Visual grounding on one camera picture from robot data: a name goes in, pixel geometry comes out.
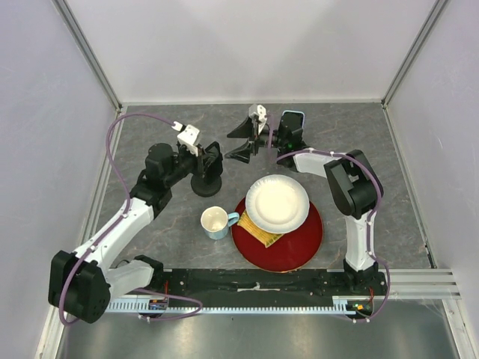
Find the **metal floor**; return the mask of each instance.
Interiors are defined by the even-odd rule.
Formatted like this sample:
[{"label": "metal floor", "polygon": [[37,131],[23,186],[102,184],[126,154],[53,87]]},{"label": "metal floor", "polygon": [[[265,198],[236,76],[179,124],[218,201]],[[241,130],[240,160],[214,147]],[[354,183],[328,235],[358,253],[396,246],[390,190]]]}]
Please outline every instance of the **metal floor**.
[{"label": "metal floor", "polygon": [[321,315],[200,315],[147,324],[106,314],[68,329],[57,359],[455,359],[440,302],[391,301],[369,324]]}]

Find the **white wall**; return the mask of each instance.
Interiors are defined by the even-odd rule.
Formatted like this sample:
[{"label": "white wall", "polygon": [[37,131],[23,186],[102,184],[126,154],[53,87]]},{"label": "white wall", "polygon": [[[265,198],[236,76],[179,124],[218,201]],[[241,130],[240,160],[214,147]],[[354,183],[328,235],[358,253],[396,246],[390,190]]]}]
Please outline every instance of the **white wall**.
[{"label": "white wall", "polygon": [[479,2],[450,1],[391,104],[433,255],[453,269],[477,334],[478,19]]},{"label": "white wall", "polygon": [[380,99],[434,0],[68,0],[123,102]]},{"label": "white wall", "polygon": [[32,358],[49,265],[71,251],[115,112],[47,0],[0,1],[0,347]]}]

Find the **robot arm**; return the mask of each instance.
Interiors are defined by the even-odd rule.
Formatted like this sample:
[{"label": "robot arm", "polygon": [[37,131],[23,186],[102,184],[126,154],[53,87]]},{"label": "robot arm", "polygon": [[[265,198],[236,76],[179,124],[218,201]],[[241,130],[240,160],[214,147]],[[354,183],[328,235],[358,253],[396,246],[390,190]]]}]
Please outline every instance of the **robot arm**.
[{"label": "robot arm", "polygon": [[72,253],[59,251],[53,257],[50,304],[59,307],[67,277],[81,258],[84,260],[67,288],[64,309],[85,322],[97,321],[110,301],[134,289],[162,285],[162,264],[146,256],[137,256],[118,269],[110,267],[136,233],[166,207],[174,184],[192,174],[192,190],[202,197],[214,195],[222,186],[219,144],[213,142],[204,149],[198,143],[199,130],[194,126],[175,123],[173,128],[180,132],[177,136],[178,152],[168,144],[153,145],[148,150],[145,169],[129,193],[130,199],[94,237]]},{"label": "robot arm", "polygon": [[[267,129],[259,132],[258,108],[250,108],[248,118],[228,134],[229,138],[247,138],[247,142],[238,149],[225,155],[227,159],[236,159],[249,163],[251,154],[256,155],[260,147],[273,147],[278,152],[278,157],[302,151],[278,161],[292,171],[316,174],[328,180],[329,187],[337,208],[346,216],[347,229],[347,254],[344,260],[344,269],[352,275],[353,282],[360,282],[367,276],[377,271],[377,263],[371,258],[367,250],[366,218],[376,205],[376,191],[372,182],[364,175],[362,170],[347,159],[333,159],[331,156],[312,153],[302,140],[304,114],[286,111],[281,117],[278,129]],[[369,161],[360,150],[347,153],[361,162],[378,182],[381,194],[382,186],[377,179]],[[370,250],[373,254],[373,223],[370,232]]]}]

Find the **smartphone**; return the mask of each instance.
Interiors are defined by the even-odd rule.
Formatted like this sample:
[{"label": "smartphone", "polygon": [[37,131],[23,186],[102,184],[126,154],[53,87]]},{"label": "smartphone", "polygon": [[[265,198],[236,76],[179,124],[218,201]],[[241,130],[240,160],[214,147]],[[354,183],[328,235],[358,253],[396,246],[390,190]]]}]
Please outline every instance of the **smartphone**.
[{"label": "smartphone", "polygon": [[302,111],[293,111],[293,110],[286,110],[286,111],[283,111],[283,114],[281,117],[283,117],[285,114],[291,114],[293,116],[297,116],[299,117],[300,119],[300,123],[301,123],[301,127],[302,128],[305,128],[305,118],[306,118],[306,115],[304,112]]}]

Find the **yellow napkin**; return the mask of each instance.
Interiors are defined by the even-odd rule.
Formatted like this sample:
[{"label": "yellow napkin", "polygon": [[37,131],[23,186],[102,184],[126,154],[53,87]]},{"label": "yellow napkin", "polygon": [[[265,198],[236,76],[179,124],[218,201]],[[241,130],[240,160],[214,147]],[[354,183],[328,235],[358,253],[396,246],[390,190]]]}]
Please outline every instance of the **yellow napkin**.
[{"label": "yellow napkin", "polygon": [[280,239],[283,234],[275,234],[266,232],[256,226],[253,221],[249,218],[248,213],[244,211],[239,217],[238,225],[243,227],[249,234],[255,237],[258,241],[264,244],[266,248],[270,245],[275,243],[278,239]]}]

